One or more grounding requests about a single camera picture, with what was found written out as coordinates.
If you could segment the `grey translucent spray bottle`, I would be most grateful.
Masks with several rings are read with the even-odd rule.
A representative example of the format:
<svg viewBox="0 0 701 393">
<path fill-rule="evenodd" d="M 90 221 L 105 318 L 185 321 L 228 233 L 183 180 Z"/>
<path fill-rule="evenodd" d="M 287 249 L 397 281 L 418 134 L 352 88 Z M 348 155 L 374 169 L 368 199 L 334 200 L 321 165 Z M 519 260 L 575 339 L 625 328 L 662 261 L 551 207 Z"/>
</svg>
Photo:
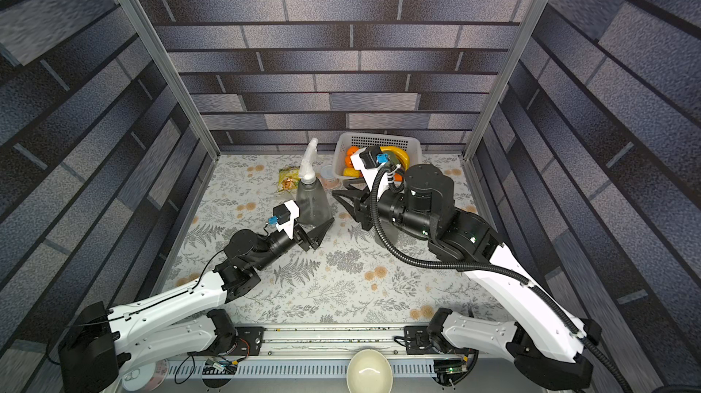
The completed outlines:
<svg viewBox="0 0 701 393">
<path fill-rule="evenodd" d="M 296 203 L 300 224 L 319 226 L 332 218 L 327 194 L 318 178 L 299 181 Z"/>
</svg>

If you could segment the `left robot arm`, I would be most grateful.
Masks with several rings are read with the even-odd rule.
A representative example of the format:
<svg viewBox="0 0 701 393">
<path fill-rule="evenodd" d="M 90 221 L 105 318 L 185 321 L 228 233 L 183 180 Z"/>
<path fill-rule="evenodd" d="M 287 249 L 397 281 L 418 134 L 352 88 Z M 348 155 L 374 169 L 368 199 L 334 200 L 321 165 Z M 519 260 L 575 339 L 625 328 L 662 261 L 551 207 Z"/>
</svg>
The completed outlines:
<svg viewBox="0 0 701 393">
<path fill-rule="evenodd" d="M 310 232 L 298 223 L 267 235 L 239 230 L 226 259 L 193 283 L 127 305 L 88 305 L 58 345 L 65 391 L 100 392 L 133 369 L 180 354 L 226 354 L 237 332 L 223 305 L 250 292 L 259 272 L 292 247 L 318 249 L 333 223 Z"/>
</svg>

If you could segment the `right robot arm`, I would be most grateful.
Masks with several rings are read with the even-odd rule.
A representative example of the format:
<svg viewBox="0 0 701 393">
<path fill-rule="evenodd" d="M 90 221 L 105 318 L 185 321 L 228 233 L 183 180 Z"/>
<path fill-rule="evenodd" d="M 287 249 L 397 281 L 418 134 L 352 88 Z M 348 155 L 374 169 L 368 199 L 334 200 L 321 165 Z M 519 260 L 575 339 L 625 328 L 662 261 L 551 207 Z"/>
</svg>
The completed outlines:
<svg viewBox="0 0 701 393">
<path fill-rule="evenodd" d="M 365 174 L 366 186 L 336 190 L 333 198 L 379 243 L 407 265 L 455 270 L 487 290 L 511 315 L 487 321 L 440 308 L 420 339 L 446 355 L 485 353 L 511 362 L 548 390 L 590 387 L 593 364 L 584 355 L 601 338 L 593 320 L 562 308 L 529 275 L 485 219 L 455 205 L 454 181 L 430 164 L 410 167 L 396 186 L 385 166 Z"/>
</svg>

